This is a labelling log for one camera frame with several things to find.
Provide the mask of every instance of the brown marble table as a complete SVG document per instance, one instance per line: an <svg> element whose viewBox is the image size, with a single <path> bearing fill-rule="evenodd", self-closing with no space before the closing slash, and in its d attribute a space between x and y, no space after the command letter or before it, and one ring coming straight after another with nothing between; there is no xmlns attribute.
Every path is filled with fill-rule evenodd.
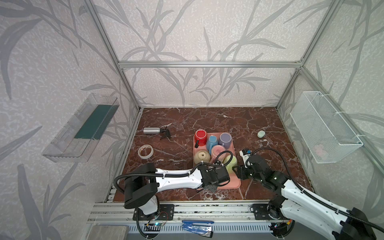
<svg viewBox="0 0 384 240"><path fill-rule="evenodd" d="M168 125L171 139L160 140L160 135L144 135L144 127ZM238 162L242 162L239 151L249 148L271 147L280 151L286 158L292 175L297 182L312 190L307 176L293 149L287 133L275 108L145 108L140 119L136 135L128 155L123 173L129 173L137 167L153 162L157 168L167 170L190 169L193 167L193 135L196 130L207 132L229 132ZM265 137L259 139L257 132L264 130ZM144 144L152 145L154 154L147 160L141 159L137 151ZM280 157L272 151L259 152L273 170L286 169ZM271 199L275 196L254 180L242 180L237 189L208 190L197 192L195 189L172 189L156 194L160 201L186 200L255 200ZM115 202L123 202L124 196L117 192Z"/></svg>

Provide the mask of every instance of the stapler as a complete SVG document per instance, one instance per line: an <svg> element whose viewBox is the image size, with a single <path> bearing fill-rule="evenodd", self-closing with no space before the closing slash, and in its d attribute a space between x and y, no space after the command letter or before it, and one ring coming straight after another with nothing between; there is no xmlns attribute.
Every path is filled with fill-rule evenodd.
<svg viewBox="0 0 384 240"><path fill-rule="evenodd" d="M182 228L186 231L197 233L200 236L203 237L209 237L212 238L213 231L212 226L206 226L206 225L195 225L196 223L203 223L203 224L213 224L212 221L189 221L189 220L183 220L184 224Z"/></svg>

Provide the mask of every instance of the white tape roll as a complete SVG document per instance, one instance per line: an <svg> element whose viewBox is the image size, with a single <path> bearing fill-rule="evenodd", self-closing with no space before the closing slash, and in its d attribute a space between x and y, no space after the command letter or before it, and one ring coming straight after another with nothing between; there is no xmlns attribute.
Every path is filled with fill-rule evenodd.
<svg viewBox="0 0 384 240"><path fill-rule="evenodd" d="M143 150L146 149L146 148L150 148L150 149L151 149L151 152L150 152L147 156L142 156L140 153L141 153L141 151L143 151ZM152 148L152 146L149 145L149 144L143 145L143 146L141 146L141 147L139 148L139 150L137 151L137 154L139 155L139 157L140 157L141 159L148 159L148 158L152 157L152 155L153 155L153 148Z"/></svg>

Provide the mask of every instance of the pink mug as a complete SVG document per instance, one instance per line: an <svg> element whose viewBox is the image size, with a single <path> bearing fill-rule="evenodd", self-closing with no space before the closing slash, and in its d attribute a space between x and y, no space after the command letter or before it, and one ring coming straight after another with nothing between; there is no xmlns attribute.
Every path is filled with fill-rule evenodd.
<svg viewBox="0 0 384 240"><path fill-rule="evenodd" d="M215 145L212 147L212 152L211 152L211 163L212 164L215 164L215 160L217 158L217 156L221 153L221 152L224 152L225 151L225 148L221 145ZM220 155L220 157L218 158L219 161L223 162L224 158L226 157L226 153L225 154L222 154Z"/></svg>

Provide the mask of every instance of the wallpaper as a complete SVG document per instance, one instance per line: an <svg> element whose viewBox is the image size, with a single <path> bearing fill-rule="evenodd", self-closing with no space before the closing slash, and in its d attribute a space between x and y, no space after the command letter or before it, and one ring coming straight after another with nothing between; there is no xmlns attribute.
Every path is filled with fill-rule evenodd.
<svg viewBox="0 0 384 240"><path fill-rule="evenodd" d="M0 22L0 239L79 239L137 110L81 1L1 1ZM89 161L43 157L90 93L120 107Z"/></svg>
<svg viewBox="0 0 384 240"><path fill-rule="evenodd" d="M336 163L314 160L290 113L303 91L314 91L299 76L278 112L296 153L317 194L340 206L362 210L371 222L384 226L384 178L361 149ZM375 231L377 239L384 234Z"/></svg>
<svg viewBox="0 0 384 240"><path fill-rule="evenodd" d="M384 158L384 4L342 4L306 64Z"/></svg>
<svg viewBox="0 0 384 240"><path fill-rule="evenodd" d="M119 61L298 61L330 0L94 0ZM275 106L293 69L125 69L142 106Z"/></svg>
<svg viewBox="0 0 384 240"><path fill-rule="evenodd" d="M276 106L293 72L293 68L135 68L125 75L143 106L233 107Z"/></svg>

